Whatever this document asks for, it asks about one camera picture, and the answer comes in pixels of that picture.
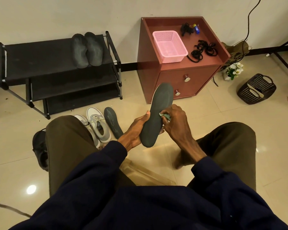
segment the brown nightstand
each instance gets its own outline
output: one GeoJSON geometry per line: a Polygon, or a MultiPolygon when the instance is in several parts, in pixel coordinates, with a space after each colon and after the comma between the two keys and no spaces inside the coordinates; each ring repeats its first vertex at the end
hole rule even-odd
{"type": "Polygon", "coordinates": [[[206,83],[230,58],[230,54],[216,37],[203,17],[159,17],[142,18],[138,48],[138,75],[145,100],[151,103],[155,89],[162,82],[169,82],[174,88],[174,99],[191,97],[200,92],[206,83]],[[184,23],[196,24],[200,34],[181,36],[180,27],[184,23]],[[154,31],[177,31],[188,50],[189,56],[196,48],[198,40],[216,43],[219,54],[208,56],[203,52],[203,60],[194,63],[185,57],[181,62],[162,63],[154,43],[154,31]]]}

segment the shoe rack shelf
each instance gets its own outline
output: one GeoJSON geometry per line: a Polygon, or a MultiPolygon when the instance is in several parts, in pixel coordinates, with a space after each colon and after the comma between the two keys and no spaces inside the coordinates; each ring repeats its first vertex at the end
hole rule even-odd
{"type": "Polygon", "coordinates": [[[106,31],[97,37],[104,48],[102,65],[84,69],[73,64],[71,38],[11,45],[0,42],[0,87],[47,119],[108,99],[123,99],[121,61],[110,34],[106,31]],[[26,99],[9,89],[9,83],[19,80],[25,81],[26,99]],[[33,104],[38,100],[43,101],[43,111],[33,104]]]}
{"type": "Polygon", "coordinates": [[[230,58],[230,54],[217,38],[203,17],[153,17],[142,18],[138,47],[138,75],[147,103],[151,103],[154,91],[162,82],[169,82],[174,88],[174,99],[197,95],[207,82],[230,58]],[[181,25],[196,24],[199,34],[181,35],[181,25]],[[193,63],[187,57],[181,62],[162,63],[154,43],[154,31],[177,31],[189,56],[198,40],[214,42],[217,56],[203,52],[203,60],[193,63]]]}

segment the navy blue sweater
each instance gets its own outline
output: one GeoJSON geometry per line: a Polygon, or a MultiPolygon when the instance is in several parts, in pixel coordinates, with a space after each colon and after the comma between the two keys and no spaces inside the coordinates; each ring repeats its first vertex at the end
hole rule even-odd
{"type": "Polygon", "coordinates": [[[114,190],[127,156],[111,141],[85,158],[58,191],[19,229],[288,229],[237,175],[209,157],[192,168],[196,193],[184,186],[134,186],[114,190]]]}

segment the tiled floor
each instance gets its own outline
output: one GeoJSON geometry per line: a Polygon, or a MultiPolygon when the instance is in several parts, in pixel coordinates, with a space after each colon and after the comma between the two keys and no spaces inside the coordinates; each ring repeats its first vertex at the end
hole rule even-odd
{"type": "MultiPolygon", "coordinates": [[[[288,60],[288,52],[282,53],[288,60]]],[[[219,87],[210,81],[195,97],[174,101],[187,113],[194,138],[200,138],[215,127],[239,121],[252,127],[257,135],[257,191],[271,209],[288,224],[288,70],[274,56],[250,56],[243,59],[244,72],[234,81],[215,76],[219,87]],[[271,98],[256,105],[246,105],[236,95],[237,87],[256,73],[270,76],[277,85],[271,98]]],[[[24,95],[23,86],[12,87],[24,95]]],[[[136,71],[123,73],[123,100],[112,99],[94,104],[101,111],[112,107],[123,131],[133,119],[145,114],[145,103],[136,71]]],[[[52,116],[85,115],[87,107],[52,116]]],[[[32,214],[48,198],[48,174],[39,168],[32,152],[34,133],[49,121],[0,89],[0,203],[32,214]],[[36,192],[26,189],[36,185],[36,192]]],[[[160,135],[152,148],[138,146],[129,159],[160,174],[178,185],[193,178],[190,166],[173,170],[171,163],[179,148],[167,133],[160,135]]],[[[0,209],[0,229],[25,220],[16,213],[0,209]]]]}

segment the black basket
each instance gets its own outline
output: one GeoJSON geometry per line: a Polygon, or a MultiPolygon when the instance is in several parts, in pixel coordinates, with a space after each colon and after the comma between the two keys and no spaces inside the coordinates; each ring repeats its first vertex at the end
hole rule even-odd
{"type": "Polygon", "coordinates": [[[268,99],[275,90],[276,85],[272,78],[257,73],[242,85],[237,94],[244,102],[251,105],[268,99]]]}

